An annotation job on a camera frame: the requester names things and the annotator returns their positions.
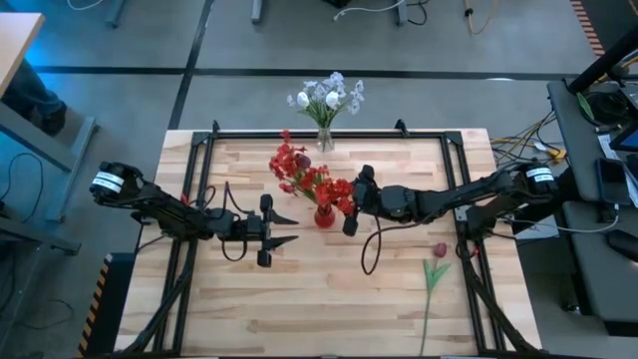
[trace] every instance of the person's leg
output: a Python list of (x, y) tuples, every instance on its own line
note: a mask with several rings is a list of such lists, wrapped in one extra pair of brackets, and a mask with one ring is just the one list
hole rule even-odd
[(58, 96), (47, 90), (31, 65), (24, 60), (9, 83), (2, 102), (29, 119), (35, 108), (42, 117), (42, 131), (57, 135), (65, 124), (66, 105)]

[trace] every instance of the flower bouquet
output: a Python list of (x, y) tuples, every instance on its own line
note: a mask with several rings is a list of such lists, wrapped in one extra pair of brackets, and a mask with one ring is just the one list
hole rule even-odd
[(335, 148), (330, 134), (330, 125), (335, 117), (344, 110), (356, 115), (361, 109), (363, 98), (363, 81), (359, 80), (355, 88), (346, 93), (343, 76), (335, 72), (330, 78), (322, 81), (305, 81), (303, 90), (297, 94), (295, 102), (292, 95), (288, 95), (290, 107), (299, 106), (300, 114), (313, 119), (319, 127), (317, 135), (317, 148), (320, 152), (332, 151)]
[(317, 204), (315, 222), (320, 227), (329, 227), (335, 221), (332, 205), (344, 214), (352, 213), (352, 185), (345, 179), (331, 179), (326, 166), (312, 167), (310, 159), (304, 155), (305, 147), (292, 145), (290, 132), (281, 133), (283, 145), (270, 159), (270, 170), (282, 181), (279, 187), (286, 193), (303, 195)]

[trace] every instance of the black metal frame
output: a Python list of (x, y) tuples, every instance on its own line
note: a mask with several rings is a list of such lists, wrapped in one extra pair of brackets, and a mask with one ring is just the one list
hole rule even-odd
[[(315, 139), (317, 136), (316, 131), (294, 131), (291, 133), (293, 139)], [(198, 206), (204, 205), (205, 201), (205, 189), (208, 182), (208, 174), (210, 171), (212, 148), (215, 140), (272, 140), (279, 139), (278, 132), (221, 132), (219, 125), (214, 122), (212, 132), (195, 132), (192, 135), (190, 143), (190, 152), (188, 154), (188, 162), (186, 165), (186, 173), (184, 176), (184, 183), (182, 193), (186, 198), (190, 194), (192, 187), (192, 180), (195, 172), (195, 163), (197, 160), (197, 154), (199, 146), (205, 145), (204, 159), (202, 164), (201, 177), (199, 181), (199, 187), (197, 191), (197, 198), (195, 200)], [(398, 120), (395, 124), (394, 130), (389, 131), (335, 131), (333, 133), (334, 139), (431, 139), (438, 140), (441, 144), (443, 162), (448, 178), (448, 185), (450, 188), (456, 187), (455, 171), (452, 162), (452, 156), (450, 151), (450, 145), (454, 145), (457, 149), (459, 158), (459, 166), (461, 169), (463, 183), (468, 183), (470, 179), (470, 169), (468, 168), (468, 161), (466, 158), (465, 148), (463, 144), (463, 136), (461, 132), (409, 132), (402, 120)], [(475, 238), (466, 238), (466, 235), (462, 231), (462, 222), (455, 215), (455, 224), (457, 228), (457, 238), (460, 247), (461, 255), (469, 257), (470, 251), (468, 249), (468, 240), (475, 240)], [(489, 272), (489, 265), (487, 262), (487, 256), (484, 249), (484, 245), (481, 240), (476, 240), (476, 244), (479, 247), (477, 254), (478, 264), (480, 268), (480, 279), (484, 285), (484, 289), (489, 296), (494, 297), (494, 289), (491, 281), (491, 274)], [(164, 315), (159, 325), (154, 328), (148, 328), (152, 332), (149, 334), (155, 335), (155, 342), (153, 345), (153, 351), (138, 353), (142, 357), (175, 357), (181, 353), (181, 345), (183, 342), (183, 333), (186, 320), (188, 298), (190, 294), (190, 284), (192, 274), (194, 271), (194, 260), (196, 256), (197, 239), (192, 238), (188, 241), (188, 253), (186, 256), (185, 264), (181, 275), (175, 282), (175, 274), (177, 270), (177, 263), (179, 259), (179, 253), (181, 249), (181, 241), (174, 240), (170, 249), (170, 258), (168, 260), (168, 267), (166, 270), (166, 278), (164, 282), (162, 303), (160, 310), (167, 313), (172, 304), (176, 301), (176, 297), (179, 295), (179, 307), (177, 310), (177, 318), (175, 322), (175, 332), (171, 342), (169, 350), (163, 349), (165, 326), (167, 315)], [(476, 275), (472, 264), (468, 260), (462, 260), (464, 267), (464, 276), (466, 282), (466, 290), (468, 293), (468, 302), (470, 307), (470, 315), (472, 320), (472, 326), (474, 330), (475, 342), (477, 345), (477, 353), (479, 356), (485, 355), (485, 353), (507, 353), (505, 350), (505, 344), (503, 339), (503, 333), (501, 328), (496, 323), (495, 317), (490, 313), (489, 320), (491, 330), (494, 338), (494, 350), (487, 349), (485, 343), (485, 336), (483, 333), (482, 321), (480, 316), (479, 302), (477, 300), (477, 292), (469, 284), (469, 273)]]

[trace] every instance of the white orchid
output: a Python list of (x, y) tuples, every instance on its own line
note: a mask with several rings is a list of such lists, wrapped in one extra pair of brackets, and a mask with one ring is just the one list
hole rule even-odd
[(307, 108), (310, 105), (310, 99), (308, 99), (308, 95), (305, 92), (300, 92), (297, 94), (297, 104), (302, 108)]
[(322, 81), (304, 81), (303, 85), (296, 102), (292, 95), (288, 95), (288, 105), (301, 107), (300, 113), (311, 117), (321, 129), (329, 129), (332, 120), (344, 110), (357, 114), (364, 101), (363, 81), (359, 80), (353, 91), (348, 92), (344, 77), (338, 72)]
[(332, 91), (326, 96), (326, 105), (332, 110), (336, 110), (339, 107), (339, 94)]

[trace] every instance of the clear vase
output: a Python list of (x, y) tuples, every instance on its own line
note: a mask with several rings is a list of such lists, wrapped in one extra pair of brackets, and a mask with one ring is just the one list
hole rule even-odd
[(332, 140), (330, 129), (319, 129), (317, 133), (317, 150), (321, 153), (335, 150), (335, 142)]

